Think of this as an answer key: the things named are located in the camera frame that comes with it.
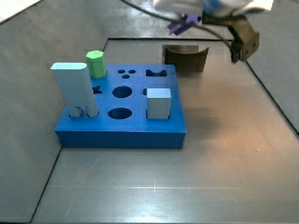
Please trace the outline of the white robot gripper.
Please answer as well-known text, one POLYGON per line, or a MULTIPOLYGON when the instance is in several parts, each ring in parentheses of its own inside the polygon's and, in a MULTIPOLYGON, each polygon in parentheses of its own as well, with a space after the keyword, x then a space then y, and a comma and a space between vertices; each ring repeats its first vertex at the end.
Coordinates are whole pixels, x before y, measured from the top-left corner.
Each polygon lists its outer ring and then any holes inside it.
POLYGON ((153 0, 156 10, 181 14, 204 12, 201 22, 205 25, 228 28, 233 37, 229 48, 232 63, 245 61, 259 48, 259 33, 243 15, 271 11, 272 5, 273 0, 153 0))

